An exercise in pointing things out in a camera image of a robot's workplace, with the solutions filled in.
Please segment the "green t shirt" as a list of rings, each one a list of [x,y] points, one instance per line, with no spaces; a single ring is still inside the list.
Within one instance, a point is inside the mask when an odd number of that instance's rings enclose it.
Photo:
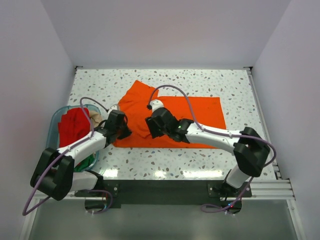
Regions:
[[[82,160],[77,166],[75,166],[73,171],[75,173],[86,171],[94,165],[95,160],[96,160],[96,154],[93,153],[90,156],[86,157],[84,160]]]

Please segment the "aluminium frame rail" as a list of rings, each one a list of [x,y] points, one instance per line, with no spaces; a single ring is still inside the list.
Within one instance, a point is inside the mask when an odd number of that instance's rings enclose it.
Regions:
[[[91,170],[100,174],[104,180],[122,180],[129,182],[176,183],[178,181],[216,181],[223,180],[235,166],[231,160],[213,160],[205,162],[187,159],[177,162],[160,160],[125,160],[112,165],[110,161],[99,161]],[[276,166],[270,164],[262,170],[260,177],[250,184],[252,196],[258,199],[293,199],[294,193],[289,180],[280,178]]]

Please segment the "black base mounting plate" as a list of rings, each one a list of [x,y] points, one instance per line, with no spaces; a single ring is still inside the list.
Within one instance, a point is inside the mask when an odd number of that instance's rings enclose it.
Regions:
[[[123,205],[203,205],[226,207],[244,191],[252,196],[250,186],[228,187],[223,180],[101,180],[94,191],[80,190],[75,196],[86,198],[85,206],[96,208],[102,201],[120,209]]]

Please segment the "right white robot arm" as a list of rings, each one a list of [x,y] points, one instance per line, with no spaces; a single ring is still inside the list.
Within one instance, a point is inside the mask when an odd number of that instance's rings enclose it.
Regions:
[[[175,142],[202,144],[234,155],[236,166],[224,179],[223,192],[235,196],[249,178],[261,175],[271,147],[251,127],[244,130],[225,130],[199,124],[195,120],[177,119],[165,107],[154,110],[145,119],[153,139],[167,136]]]

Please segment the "beige t shirt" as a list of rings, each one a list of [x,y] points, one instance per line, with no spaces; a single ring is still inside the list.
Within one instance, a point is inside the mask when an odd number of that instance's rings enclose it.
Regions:
[[[102,116],[96,111],[89,111],[89,118],[94,128],[96,128],[102,121]]]

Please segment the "red t shirt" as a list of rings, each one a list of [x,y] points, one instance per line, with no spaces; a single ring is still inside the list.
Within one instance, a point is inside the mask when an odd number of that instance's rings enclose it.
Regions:
[[[59,147],[66,147],[91,131],[91,124],[85,116],[82,108],[73,108],[62,115],[58,123]]]

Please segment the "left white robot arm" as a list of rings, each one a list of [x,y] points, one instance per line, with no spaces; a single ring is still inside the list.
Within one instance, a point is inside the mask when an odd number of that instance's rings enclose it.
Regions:
[[[131,135],[128,118],[123,111],[109,112],[103,126],[98,126],[74,143],[53,149],[45,149],[30,180],[34,189],[60,201],[70,192],[86,190],[92,196],[99,196],[104,190],[102,176],[85,170],[74,172],[74,168],[95,152]]]

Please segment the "clear blue plastic bin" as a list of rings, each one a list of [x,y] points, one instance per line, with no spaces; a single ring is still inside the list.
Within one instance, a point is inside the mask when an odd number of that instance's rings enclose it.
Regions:
[[[58,123],[61,121],[62,115],[65,115],[70,109],[75,109],[75,108],[80,108],[80,105],[68,105],[61,107],[58,109],[52,116],[51,122],[50,122],[50,127],[47,135],[47,140],[46,140],[46,148],[52,148],[52,149],[58,149],[60,146],[60,134],[59,134],[59,128],[58,128]],[[97,163],[99,159],[99,151],[94,152],[95,154],[95,163]]]

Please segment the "orange t shirt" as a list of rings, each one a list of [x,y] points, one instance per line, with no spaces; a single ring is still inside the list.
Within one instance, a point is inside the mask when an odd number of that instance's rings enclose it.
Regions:
[[[176,142],[164,135],[152,138],[145,118],[149,117],[151,111],[147,109],[148,100],[155,88],[136,80],[131,88],[118,102],[120,110],[128,118],[128,128],[132,131],[129,137],[118,139],[113,144],[117,148],[168,148],[168,149],[210,149],[204,144]],[[177,119],[191,119],[191,111],[187,100],[183,96],[160,96],[158,91],[152,97],[160,100]],[[197,121],[206,126],[226,129],[221,102],[218,97],[188,98]]]

